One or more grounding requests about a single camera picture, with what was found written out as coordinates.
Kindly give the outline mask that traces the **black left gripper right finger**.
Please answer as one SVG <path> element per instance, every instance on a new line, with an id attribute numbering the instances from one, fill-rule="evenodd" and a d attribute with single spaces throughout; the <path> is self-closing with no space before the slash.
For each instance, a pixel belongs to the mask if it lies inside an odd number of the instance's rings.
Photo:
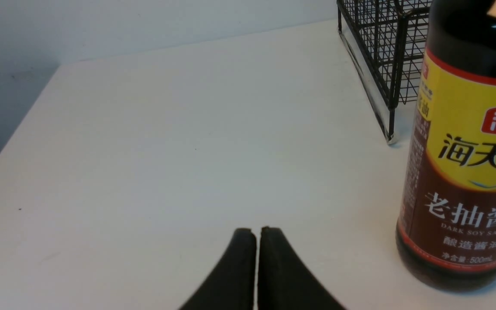
<path id="1" fill-rule="evenodd" d="M 260 310 L 344 310 L 277 227 L 263 227 L 257 279 Z"/>

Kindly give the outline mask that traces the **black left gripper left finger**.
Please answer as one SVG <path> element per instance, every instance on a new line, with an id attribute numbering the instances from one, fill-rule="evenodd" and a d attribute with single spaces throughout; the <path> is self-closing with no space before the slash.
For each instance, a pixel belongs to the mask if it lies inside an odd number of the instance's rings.
<path id="1" fill-rule="evenodd" d="M 236 228 L 225 252 L 182 310 L 251 310 L 257 240 L 249 228 Z"/>

